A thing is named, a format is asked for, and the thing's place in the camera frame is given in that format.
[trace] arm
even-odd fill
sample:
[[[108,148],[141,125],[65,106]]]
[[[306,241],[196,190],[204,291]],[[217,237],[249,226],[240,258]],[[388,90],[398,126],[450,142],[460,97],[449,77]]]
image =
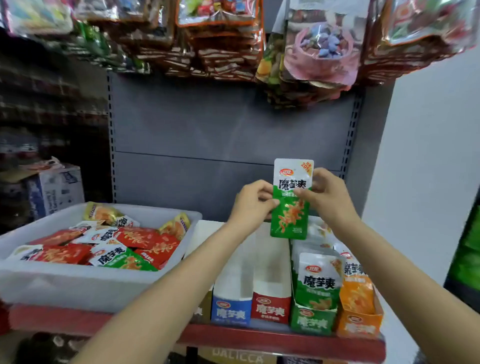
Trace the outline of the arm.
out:
[[[313,176],[312,191],[295,193],[309,201],[350,248],[429,362],[478,363],[480,315],[365,225],[340,178],[323,168]]]
[[[228,222],[114,316],[72,364],[163,363],[235,249],[278,205],[272,191],[265,181],[243,187]]]

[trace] red snack packet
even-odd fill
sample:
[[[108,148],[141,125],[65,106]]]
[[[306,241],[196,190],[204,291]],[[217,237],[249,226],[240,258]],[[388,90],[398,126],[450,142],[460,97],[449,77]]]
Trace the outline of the red snack packet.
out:
[[[33,260],[37,262],[79,264],[90,253],[91,246],[68,244],[66,246],[44,246],[43,251]]]
[[[113,238],[129,248],[151,249],[162,242],[158,230],[151,228],[119,228]]]
[[[74,229],[60,230],[49,236],[45,236],[43,238],[33,240],[32,242],[29,242],[27,245],[37,245],[37,244],[60,245],[62,243],[78,238],[88,229],[89,227],[80,227],[80,228],[74,228]]]
[[[150,249],[137,249],[135,252],[155,268],[161,270],[179,243],[180,241],[173,235],[162,234]]]

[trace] store shelf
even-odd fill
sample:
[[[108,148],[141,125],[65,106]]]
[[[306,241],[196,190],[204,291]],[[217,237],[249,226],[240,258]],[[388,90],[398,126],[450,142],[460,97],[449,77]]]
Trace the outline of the store shelf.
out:
[[[111,315],[104,313],[42,306],[15,305],[10,310],[10,325],[15,330],[82,336],[94,335],[110,318]],[[178,343],[362,363],[382,363],[386,356],[382,340],[308,336],[216,325],[190,324]]]
[[[114,201],[216,221],[243,185],[272,181],[275,158],[313,159],[344,177],[361,107],[350,92],[275,110],[255,84],[113,73],[108,99]]]

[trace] hand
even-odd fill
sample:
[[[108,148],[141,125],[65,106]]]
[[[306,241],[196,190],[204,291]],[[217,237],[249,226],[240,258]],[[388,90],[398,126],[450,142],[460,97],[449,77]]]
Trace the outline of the hand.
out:
[[[237,195],[228,224],[240,226],[247,235],[257,230],[280,201],[272,199],[273,185],[259,180],[245,185]]]
[[[330,226],[338,237],[352,228],[352,224],[361,222],[353,207],[343,179],[325,168],[313,170],[312,190],[296,188],[294,193],[310,202],[320,217]]]

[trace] red shelf edge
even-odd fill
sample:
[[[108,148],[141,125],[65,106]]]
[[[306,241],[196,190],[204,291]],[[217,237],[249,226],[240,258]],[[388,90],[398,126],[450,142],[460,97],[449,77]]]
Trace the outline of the red shelf edge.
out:
[[[14,330],[92,336],[112,315],[69,308],[14,305],[10,308],[9,317]],[[310,336],[218,325],[189,324],[178,343],[366,363],[383,363],[386,357],[385,342],[382,340]]]

